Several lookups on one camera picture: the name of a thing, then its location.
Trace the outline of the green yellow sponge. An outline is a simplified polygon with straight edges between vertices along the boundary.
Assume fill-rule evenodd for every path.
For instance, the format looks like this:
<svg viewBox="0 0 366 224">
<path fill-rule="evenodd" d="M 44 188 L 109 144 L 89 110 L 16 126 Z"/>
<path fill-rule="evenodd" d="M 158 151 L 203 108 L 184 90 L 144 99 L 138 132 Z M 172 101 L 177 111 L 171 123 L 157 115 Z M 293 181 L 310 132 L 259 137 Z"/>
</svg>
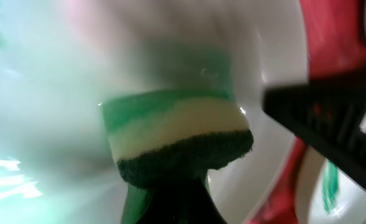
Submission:
<svg viewBox="0 0 366 224">
<path fill-rule="evenodd" d="M 153 91 L 103 104 L 112 158 L 127 183 L 121 221 L 136 223 L 150 189 L 177 183 L 182 223 L 188 187 L 201 179 L 209 192 L 208 171 L 245 156 L 254 137 L 235 99 L 212 90 Z"/>
</svg>

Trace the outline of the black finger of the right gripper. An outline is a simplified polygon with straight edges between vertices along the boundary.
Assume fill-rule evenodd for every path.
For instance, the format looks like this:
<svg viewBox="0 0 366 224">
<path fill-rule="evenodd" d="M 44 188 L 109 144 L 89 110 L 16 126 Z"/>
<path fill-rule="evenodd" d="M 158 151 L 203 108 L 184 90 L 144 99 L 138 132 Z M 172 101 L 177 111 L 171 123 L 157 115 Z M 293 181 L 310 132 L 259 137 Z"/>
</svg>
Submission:
<svg viewBox="0 0 366 224">
<path fill-rule="evenodd" d="M 366 191 L 366 67 L 268 89 L 262 109 Z"/>
</svg>

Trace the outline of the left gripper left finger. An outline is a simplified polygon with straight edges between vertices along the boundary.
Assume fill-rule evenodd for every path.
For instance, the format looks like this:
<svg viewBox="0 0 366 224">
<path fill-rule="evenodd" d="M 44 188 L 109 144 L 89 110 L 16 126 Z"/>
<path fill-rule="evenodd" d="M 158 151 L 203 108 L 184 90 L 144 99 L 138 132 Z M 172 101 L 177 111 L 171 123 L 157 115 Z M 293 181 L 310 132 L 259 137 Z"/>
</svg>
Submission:
<svg viewBox="0 0 366 224">
<path fill-rule="evenodd" d="M 162 184 L 150 189 L 150 200 L 136 224 L 182 223 L 181 193 L 177 183 Z"/>
</svg>

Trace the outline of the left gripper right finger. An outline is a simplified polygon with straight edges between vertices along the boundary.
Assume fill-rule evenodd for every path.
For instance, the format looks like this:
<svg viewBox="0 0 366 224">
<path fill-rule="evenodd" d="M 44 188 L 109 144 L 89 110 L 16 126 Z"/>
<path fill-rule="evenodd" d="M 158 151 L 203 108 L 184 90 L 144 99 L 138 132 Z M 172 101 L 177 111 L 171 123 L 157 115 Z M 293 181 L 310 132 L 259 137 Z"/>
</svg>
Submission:
<svg viewBox="0 0 366 224">
<path fill-rule="evenodd" d="M 186 222 L 188 224 L 226 224 L 201 179 L 188 187 Z"/>
</svg>

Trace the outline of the white plate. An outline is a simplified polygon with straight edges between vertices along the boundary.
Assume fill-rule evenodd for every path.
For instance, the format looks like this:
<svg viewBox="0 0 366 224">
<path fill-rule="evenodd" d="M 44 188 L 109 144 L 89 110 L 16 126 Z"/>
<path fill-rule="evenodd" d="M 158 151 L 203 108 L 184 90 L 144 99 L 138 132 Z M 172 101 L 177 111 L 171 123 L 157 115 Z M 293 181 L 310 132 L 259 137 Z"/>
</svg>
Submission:
<svg viewBox="0 0 366 224">
<path fill-rule="evenodd" d="M 234 88 L 254 146 L 209 173 L 228 223 L 251 219 L 295 141 L 261 110 L 265 88 L 308 79 L 298 1 L 221 1 L 211 7 L 241 36 Z M 0 223 L 119 223 L 127 185 L 111 159 L 103 101 L 144 84 L 115 77 L 73 22 L 80 1 L 0 1 Z"/>
<path fill-rule="evenodd" d="M 312 147 L 308 147 L 295 187 L 299 224 L 366 223 L 366 191 Z"/>
</svg>

